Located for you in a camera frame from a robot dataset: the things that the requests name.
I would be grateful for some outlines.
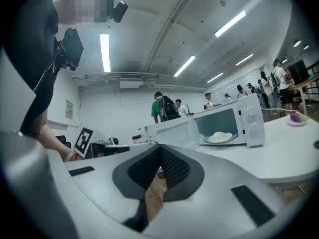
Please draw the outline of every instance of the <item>poster on wall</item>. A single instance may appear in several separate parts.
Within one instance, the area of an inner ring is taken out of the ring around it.
[[[73,104],[68,100],[65,105],[65,117],[71,120],[73,119]]]

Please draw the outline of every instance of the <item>black hair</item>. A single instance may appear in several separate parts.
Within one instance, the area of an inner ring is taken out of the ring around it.
[[[163,96],[163,94],[159,91],[157,91],[154,95],[154,98],[156,99],[158,96]]]
[[[240,86],[240,85],[237,85],[237,90],[240,92],[240,93],[244,93],[244,89],[243,89],[243,87],[242,86]]]
[[[261,72],[260,72],[260,76],[261,76],[261,78],[263,78],[265,81],[267,81],[267,77],[266,77],[266,74],[265,74],[264,71],[261,71]]]
[[[276,59],[274,60],[273,66],[276,67],[277,64],[278,64],[278,62],[280,63],[280,60],[279,60],[278,58],[276,58]]]

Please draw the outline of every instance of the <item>black shorts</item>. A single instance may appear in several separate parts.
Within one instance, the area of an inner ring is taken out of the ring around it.
[[[283,105],[291,104],[293,102],[289,89],[280,90],[280,94],[282,96],[281,102],[283,103]]]

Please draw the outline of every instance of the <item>person in green shirt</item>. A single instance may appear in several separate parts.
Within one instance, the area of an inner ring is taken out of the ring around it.
[[[160,115],[160,100],[162,99],[163,94],[161,92],[156,92],[154,95],[155,102],[152,104],[152,117],[154,117],[154,121],[157,124],[159,122],[158,116],[161,122],[166,121],[166,118],[163,118]]]

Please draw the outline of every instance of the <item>round white table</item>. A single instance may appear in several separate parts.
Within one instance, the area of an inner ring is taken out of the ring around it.
[[[225,158],[241,166],[269,184],[297,184],[319,173],[319,123],[307,120],[302,126],[292,126],[283,117],[265,123],[265,145],[249,148],[245,145],[201,145],[195,150]]]

